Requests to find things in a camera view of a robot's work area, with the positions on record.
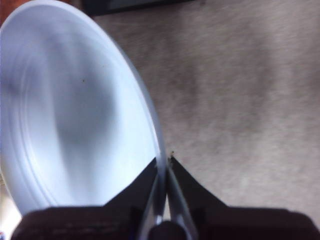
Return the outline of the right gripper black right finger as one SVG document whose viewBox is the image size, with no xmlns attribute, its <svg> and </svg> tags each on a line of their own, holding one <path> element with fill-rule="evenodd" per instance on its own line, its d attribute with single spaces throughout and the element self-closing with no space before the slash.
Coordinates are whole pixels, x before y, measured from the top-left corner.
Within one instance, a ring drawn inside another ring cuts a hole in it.
<svg viewBox="0 0 320 240">
<path fill-rule="evenodd" d="M 171 218 L 191 240 L 318 240 L 309 216 L 283 208 L 230 206 L 204 188 L 177 159 L 168 165 Z"/>
</svg>

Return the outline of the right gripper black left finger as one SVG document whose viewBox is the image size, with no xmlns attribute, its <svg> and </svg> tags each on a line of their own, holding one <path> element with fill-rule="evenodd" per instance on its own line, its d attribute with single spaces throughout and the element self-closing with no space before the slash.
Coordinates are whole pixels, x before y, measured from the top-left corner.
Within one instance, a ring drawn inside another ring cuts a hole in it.
<svg viewBox="0 0 320 240">
<path fill-rule="evenodd" d="M 102 206 L 51 207 L 25 215 L 13 240 L 146 240 L 158 211 L 153 159 L 124 190 Z"/>
</svg>

